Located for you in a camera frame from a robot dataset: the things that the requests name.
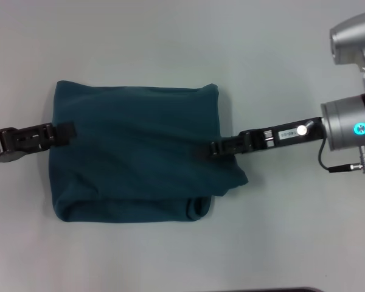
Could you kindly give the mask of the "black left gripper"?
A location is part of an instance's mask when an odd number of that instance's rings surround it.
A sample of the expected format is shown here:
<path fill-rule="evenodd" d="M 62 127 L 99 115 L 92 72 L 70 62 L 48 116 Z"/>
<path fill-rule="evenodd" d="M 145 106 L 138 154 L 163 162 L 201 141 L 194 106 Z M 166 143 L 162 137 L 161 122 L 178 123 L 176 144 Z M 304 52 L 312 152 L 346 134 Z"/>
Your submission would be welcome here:
<path fill-rule="evenodd" d="M 0 129 L 0 163 L 12 162 L 26 155 L 24 151 L 45 151 L 68 145 L 76 137 L 73 122 L 56 126 L 45 123 L 33 127 Z"/>

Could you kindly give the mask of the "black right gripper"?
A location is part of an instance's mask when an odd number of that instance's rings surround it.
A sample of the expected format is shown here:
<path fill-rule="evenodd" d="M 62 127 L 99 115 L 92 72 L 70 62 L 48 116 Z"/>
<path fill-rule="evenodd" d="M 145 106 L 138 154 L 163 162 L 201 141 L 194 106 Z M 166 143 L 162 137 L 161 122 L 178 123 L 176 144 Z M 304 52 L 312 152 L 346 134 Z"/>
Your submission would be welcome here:
<path fill-rule="evenodd" d="M 314 117 L 268 128 L 240 132 L 240 136 L 224 137 L 196 146 L 192 154 L 200 159 L 234 156 L 240 153 L 270 150 L 321 140 L 322 118 Z"/>

